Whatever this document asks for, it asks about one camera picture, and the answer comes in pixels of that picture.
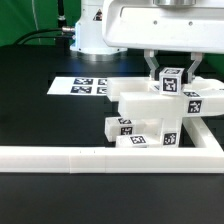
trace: black table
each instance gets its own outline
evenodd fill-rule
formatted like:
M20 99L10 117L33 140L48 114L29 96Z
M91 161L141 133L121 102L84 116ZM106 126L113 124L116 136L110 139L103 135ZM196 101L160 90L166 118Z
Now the black table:
M0 145L104 146L106 97L49 96L56 75L147 75L141 51L89 63L52 46L0 48ZM222 224L223 175L0 174L0 223Z

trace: green wall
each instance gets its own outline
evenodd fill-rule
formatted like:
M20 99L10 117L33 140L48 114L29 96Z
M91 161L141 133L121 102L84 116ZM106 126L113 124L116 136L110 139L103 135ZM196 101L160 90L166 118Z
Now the green wall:
M224 55L206 54L205 60L220 74L224 75Z
M57 0L34 2L39 29L57 27ZM81 0L64 0L64 5L68 25L74 25L80 17ZM34 30L32 0L0 0L0 46Z

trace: white plastic block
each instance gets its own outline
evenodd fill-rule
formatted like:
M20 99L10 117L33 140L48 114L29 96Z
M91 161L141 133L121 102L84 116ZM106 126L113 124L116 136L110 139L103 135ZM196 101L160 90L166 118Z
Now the white plastic block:
M105 148L80 148L69 155L70 173L105 173Z
M185 84L186 90L218 90L224 88L224 83L216 79L203 79L197 76L191 84Z
M146 135L158 135L161 131L162 119L150 119L143 120L145 123L145 129L143 134Z
M108 78L107 96L110 101L118 101L121 92L147 92L149 77Z
M0 172L69 173L65 148L0 147Z
M182 75L184 68L164 68L159 73L160 94L180 95L182 90Z
M159 92L121 93L118 112L125 119L173 118L183 115L184 102L179 96Z
M105 135L109 142L119 135L142 134L145 123L141 120L124 120L122 117L108 117L105 121Z
M183 117L217 116L224 114L224 91L184 91L185 114Z
M182 117L163 119L160 131L160 142L162 147L178 147Z
M116 148L157 148L160 146L160 139L157 135L117 136L116 139Z
M117 136L116 148L147 148L149 142L145 135Z
M223 173L223 152L202 148L113 149L106 173Z

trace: metal bracket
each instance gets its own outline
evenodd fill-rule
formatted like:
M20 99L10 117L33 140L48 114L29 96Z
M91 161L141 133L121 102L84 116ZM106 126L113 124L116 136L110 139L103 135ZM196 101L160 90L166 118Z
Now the metal bracket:
M155 79L155 71L157 68L159 68L159 63L155 57L157 55L157 53L158 53L158 51L155 51L155 50L145 50L144 51L145 60L148 64L149 68L151 69L150 76L151 76L152 80Z
M191 53L191 60L194 60L194 62L187 71L188 83L191 83L192 80L194 79L194 72L198 68L198 66L201 64L203 57L204 57L203 53L195 53L195 52Z

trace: black cable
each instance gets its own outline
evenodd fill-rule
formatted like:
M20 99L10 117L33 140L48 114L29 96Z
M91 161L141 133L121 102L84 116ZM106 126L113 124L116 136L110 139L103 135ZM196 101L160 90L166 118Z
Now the black cable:
M64 16L65 15L63 0L58 0L58 15L59 16Z
M27 37L30 37L32 35L35 34L40 34L40 33L49 33L49 32L57 32L57 31L62 31L62 28L54 28L54 29L42 29L42 30L37 30L37 31L33 31L30 33L27 33L25 35L23 35L22 37L20 37L19 39L17 39L13 44L17 45L19 44L19 42L21 42L22 40L26 39Z
M58 27L67 26L65 18L64 1L58 0Z
M42 38L42 39L72 39L72 36L35 36L35 37L30 37L30 38L27 38L26 40L24 40L21 45L24 45L26 42L30 41L30 40L34 40L34 39L39 39L39 38Z

